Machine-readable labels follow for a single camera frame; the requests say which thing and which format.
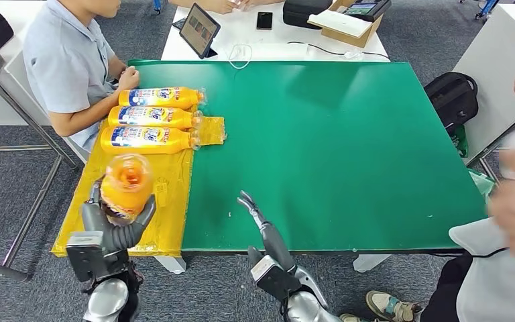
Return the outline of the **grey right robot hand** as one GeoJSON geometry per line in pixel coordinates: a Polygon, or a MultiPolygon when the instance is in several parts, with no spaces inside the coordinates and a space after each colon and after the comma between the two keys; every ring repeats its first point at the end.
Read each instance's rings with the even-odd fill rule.
{"type": "Polygon", "coordinates": [[[293,273],[296,270],[296,264],[277,227],[268,221],[262,214],[252,197],[240,190],[237,202],[247,208],[249,214],[259,228],[265,251],[287,272],[293,273]]]}

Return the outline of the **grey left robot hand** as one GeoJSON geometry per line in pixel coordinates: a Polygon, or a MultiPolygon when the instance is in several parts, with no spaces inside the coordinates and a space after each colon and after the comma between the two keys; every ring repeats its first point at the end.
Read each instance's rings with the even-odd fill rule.
{"type": "Polygon", "coordinates": [[[113,225],[101,207],[101,179],[94,181],[89,199],[81,205],[80,212],[85,231],[101,231],[103,233],[102,245],[109,253],[127,250],[136,246],[154,213],[156,212],[155,195],[150,195],[144,209],[137,219],[127,225],[113,225]]]}

